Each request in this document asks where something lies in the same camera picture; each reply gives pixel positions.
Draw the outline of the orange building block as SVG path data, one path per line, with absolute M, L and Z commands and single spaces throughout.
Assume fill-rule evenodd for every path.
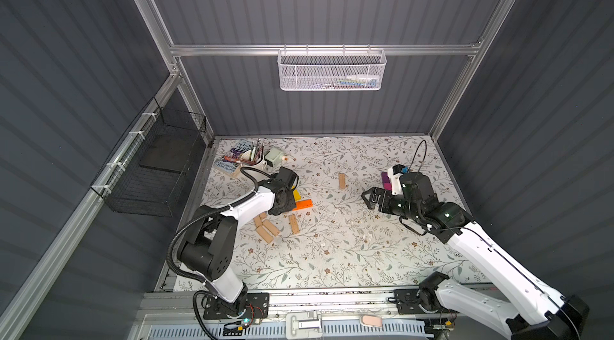
M 313 206 L 313 202 L 311 199 L 300 200 L 296 202 L 296 207 L 294 210 L 304 210 Z

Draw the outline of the purple building block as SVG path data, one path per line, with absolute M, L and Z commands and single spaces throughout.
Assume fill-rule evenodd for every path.
M 381 177 L 382 177 L 382 185 L 383 188 L 387 191 L 391 191 L 392 190 L 392 183 L 390 181 L 390 178 L 388 177 L 388 174 L 386 172 L 382 172 L 381 173 Z

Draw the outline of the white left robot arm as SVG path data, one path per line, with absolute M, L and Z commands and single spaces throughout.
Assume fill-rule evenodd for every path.
M 209 294 L 235 314 L 244 309 L 248 288 L 230 268 L 238 231 L 260 214 L 281 215 L 296 207 L 294 190 L 299 176 L 280 167 L 269 174 L 242 167 L 254 188 L 222 207 L 202 205 L 192 220 L 172 238 L 166 263 L 176 275 L 201 283 Z

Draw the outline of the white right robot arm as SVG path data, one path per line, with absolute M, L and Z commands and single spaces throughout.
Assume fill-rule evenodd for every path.
M 464 314 L 507 339 L 579 339 L 590 309 L 579 297 L 564 296 L 541 281 L 499 246 L 463 208 L 441 202 L 428 176 L 401 165 L 390 168 L 391 188 L 361 195 L 370 210 L 412 221 L 477 267 L 505 296 L 490 298 L 435 271 L 413 296 L 396 294 L 400 313 L 418 306 L 427 314 Z

